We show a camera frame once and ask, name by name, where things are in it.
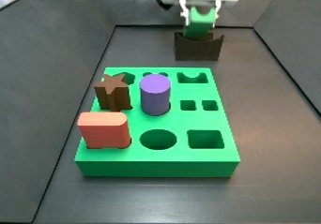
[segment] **rounded square hole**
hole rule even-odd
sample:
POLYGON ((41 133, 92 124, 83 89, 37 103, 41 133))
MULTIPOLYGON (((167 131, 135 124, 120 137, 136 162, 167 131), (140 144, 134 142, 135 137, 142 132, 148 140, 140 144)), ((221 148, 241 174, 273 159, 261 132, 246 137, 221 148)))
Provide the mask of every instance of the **rounded square hole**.
POLYGON ((205 111, 218 111, 217 102, 214 100, 202 100, 205 111))
POLYGON ((225 143, 219 130, 189 130, 189 146, 191 149, 223 149, 225 143))
POLYGON ((195 111, 195 101, 194 100, 180 100, 180 110, 182 111, 195 111))

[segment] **black surface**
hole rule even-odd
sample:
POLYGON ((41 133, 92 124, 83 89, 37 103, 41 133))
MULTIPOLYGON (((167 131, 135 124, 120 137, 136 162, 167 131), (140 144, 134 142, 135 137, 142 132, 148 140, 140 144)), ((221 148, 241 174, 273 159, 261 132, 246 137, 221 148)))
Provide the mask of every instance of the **black surface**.
POLYGON ((254 29, 321 112, 320 10, 320 0, 273 0, 254 29))
MULTIPOLYGON (((309 102, 253 30, 215 29, 217 63, 174 61, 175 31, 116 28, 94 82, 106 66, 210 67, 242 158, 231 179, 84 178, 72 127, 36 223, 320 223, 321 123, 309 102)), ((91 88, 82 111, 92 99, 91 88)))
POLYGON ((96 0, 0 12, 0 222, 31 222, 114 25, 96 0))
POLYGON ((183 33, 174 33, 174 49, 176 61, 218 61, 225 36, 213 38, 207 33, 202 40, 183 37, 183 33))
MULTIPOLYGON (((118 25, 180 25, 180 7, 166 10, 155 0, 100 0, 118 25)), ((222 6, 215 26, 253 27, 271 0, 239 0, 233 7, 222 6)))

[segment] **shape block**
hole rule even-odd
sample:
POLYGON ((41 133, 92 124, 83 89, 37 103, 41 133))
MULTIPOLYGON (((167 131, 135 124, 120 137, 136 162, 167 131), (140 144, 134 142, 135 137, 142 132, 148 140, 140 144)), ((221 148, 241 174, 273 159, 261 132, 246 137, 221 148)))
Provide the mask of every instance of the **shape block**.
MULTIPOLYGON (((239 163, 231 129, 209 68, 108 67, 106 73, 146 73, 170 79, 170 111, 147 115, 140 108, 139 82, 130 85, 131 145, 88 149, 82 139, 75 162, 86 176, 230 177, 239 163)), ((92 112, 100 111, 98 99, 92 112)))
POLYGON ((104 80, 98 83, 94 88, 102 110, 120 112, 120 110, 131 109, 126 74, 120 74, 115 77, 104 75, 104 80))
POLYGON ((184 27, 184 38, 202 38, 213 28, 215 23, 215 8, 210 8, 209 13, 199 13, 197 7, 190 8, 190 25, 184 27))
POLYGON ((148 115, 162 115, 170 109, 171 81, 162 74, 143 77, 140 83, 140 106, 148 115))
POLYGON ((83 112, 77 127, 90 149, 131 145, 127 116, 120 112, 83 112))
POLYGON ((203 38, 191 40, 182 33, 174 34, 176 61, 217 61, 221 53, 225 36, 213 38, 207 33, 203 38))

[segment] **circular hole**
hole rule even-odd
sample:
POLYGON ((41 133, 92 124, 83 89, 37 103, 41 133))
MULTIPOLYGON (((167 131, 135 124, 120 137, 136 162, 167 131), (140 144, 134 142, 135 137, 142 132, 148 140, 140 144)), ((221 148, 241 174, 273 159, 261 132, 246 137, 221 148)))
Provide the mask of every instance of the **circular hole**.
POLYGON ((151 150, 164 150, 175 145, 176 137, 164 129, 154 129, 143 133, 140 143, 151 150))
POLYGON ((168 77, 168 74, 166 72, 159 72, 159 74, 168 77))
POLYGON ((151 75, 151 72, 146 72, 146 73, 143 74, 143 77, 146 77, 147 75, 151 75))

